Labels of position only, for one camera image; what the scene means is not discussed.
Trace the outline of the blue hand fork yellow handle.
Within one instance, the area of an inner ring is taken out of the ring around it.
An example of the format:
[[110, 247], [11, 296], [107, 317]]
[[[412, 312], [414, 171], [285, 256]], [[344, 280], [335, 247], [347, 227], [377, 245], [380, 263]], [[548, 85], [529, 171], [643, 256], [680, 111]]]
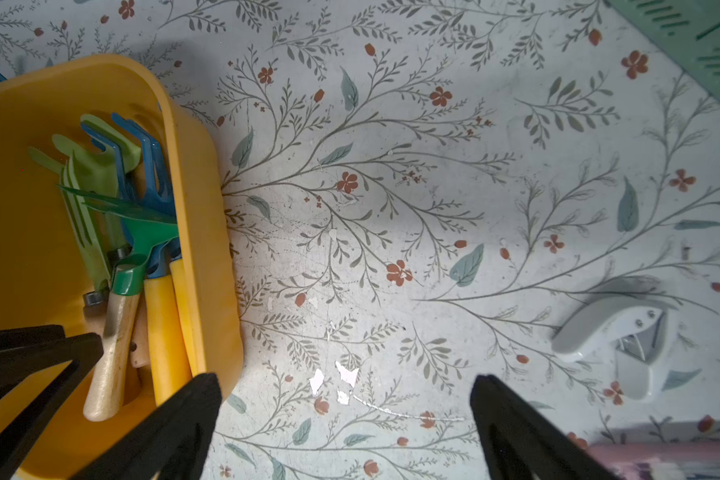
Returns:
[[111, 119], [141, 143], [146, 177], [142, 197], [127, 177], [124, 143], [90, 119], [82, 122], [82, 128], [115, 153], [119, 199], [103, 197], [99, 204], [122, 219], [134, 244], [131, 253], [117, 263], [112, 292], [145, 297], [153, 389], [155, 401], [161, 404], [192, 378], [173, 278], [173, 271], [182, 265], [173, 187], [157, 138], [134, 120], [117, 113]]

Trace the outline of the yellow plastic storage box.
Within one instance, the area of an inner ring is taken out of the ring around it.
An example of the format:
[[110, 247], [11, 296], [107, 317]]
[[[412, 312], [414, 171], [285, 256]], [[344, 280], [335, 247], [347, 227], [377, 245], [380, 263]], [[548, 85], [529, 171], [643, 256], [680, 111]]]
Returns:
[[157, 138], [170, 175], [182, 251], [173, 278], [192, 372], [188, 382], [216, 374], [223, 400], [242, 370], [217, 154], [206, 128], [172, 101], [147, 68], [119, 55], [94, 55], [2, 82], [0, 479], [16, 472], [75, 479], [164, 403], [155, 401], [141, 295], [123, 406], [106, 421], [84, 416], [103, 334], [89, 331], [84, 321], [83, 295], [92, 284], [58, 175], [28, 153], [35, 147], [65, 162], [54, 134], [98, 153], [104, 144], [83, 130], [84, 114], [105, 120], [141, 148], [114, 123], [113, 113]]

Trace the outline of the dark green rake wooden handle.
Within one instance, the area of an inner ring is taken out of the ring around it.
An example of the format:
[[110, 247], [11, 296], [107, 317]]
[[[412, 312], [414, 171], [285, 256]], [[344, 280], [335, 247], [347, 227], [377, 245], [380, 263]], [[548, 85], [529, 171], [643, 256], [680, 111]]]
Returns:
[[175, 218], [115, 197], [64, 186], [84, 199], [89, 208], [120, 217], [133, 239], [128, 256], [113, 268], [106, 320], [101, 337], [103, 353], [95, 366], [83, 413], [92, 422], [114, 417], [124, 403], [132, 331], [152, 251], [179, 237]]

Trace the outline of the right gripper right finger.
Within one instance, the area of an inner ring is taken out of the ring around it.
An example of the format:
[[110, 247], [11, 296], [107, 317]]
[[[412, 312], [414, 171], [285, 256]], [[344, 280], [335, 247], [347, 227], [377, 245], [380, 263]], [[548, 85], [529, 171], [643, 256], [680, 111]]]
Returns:
[[504, 382], [475, 379], [470, 408], [492, 479], [612, 479]]

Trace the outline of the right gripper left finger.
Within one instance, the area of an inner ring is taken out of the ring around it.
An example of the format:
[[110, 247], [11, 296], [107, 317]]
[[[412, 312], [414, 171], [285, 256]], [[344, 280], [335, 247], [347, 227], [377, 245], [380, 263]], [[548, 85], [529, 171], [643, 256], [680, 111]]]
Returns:
[[217, 375], [194, 377], [75, 479], [198, 479], [222, 403]]

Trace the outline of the lime green fork wooden handle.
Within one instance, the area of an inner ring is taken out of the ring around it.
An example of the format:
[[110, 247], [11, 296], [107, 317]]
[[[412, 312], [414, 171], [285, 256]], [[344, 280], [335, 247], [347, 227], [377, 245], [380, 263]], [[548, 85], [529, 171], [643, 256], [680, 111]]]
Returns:
[[109, 288], [113, 267], [130, 249], [120, 221], [111, 214], [90, 210], [85, 201], [69, 189], [84, 190], [115, 197], [119, 193], [115, 157], [102, 151], [94, 153], [72, 139], [55, 134], [52, 143], [67, 156], [61, 162], [41, 150], [30, 147], [30, 158], [58, 175], [60, 194], [92, 287], [83, 295], [83, 317], [89, 331], [104, 333]]

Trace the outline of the lime green rake wooden handle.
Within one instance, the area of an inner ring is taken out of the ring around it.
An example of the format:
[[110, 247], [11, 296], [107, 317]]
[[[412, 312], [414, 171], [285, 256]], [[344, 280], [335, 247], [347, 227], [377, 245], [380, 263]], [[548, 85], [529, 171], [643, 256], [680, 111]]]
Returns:
[[[91, 115], [81, 116], [84, 126], [114, 139], [124, 151], [124, 168], [132, 172], [141, 160], [141, 148], [124, 134], [109, 125], [105, 120]], [[54, 134], [54, 147], [68, 157], [61, 181], [68, 186], [89, 190], [95, 193], [115, 197], [118, 193], [118, 181], [115, 167], [115, 152], [106, 145], [100, 146], [95, 153], [76, 141]], [[64, 192], [65, 207], [73, 225], [78, 246], [90, 255], [106, 255], [109, 251], [126, 245], [120, 222], [110, 214], [101, 214], [89, 210], [81, 199]]]

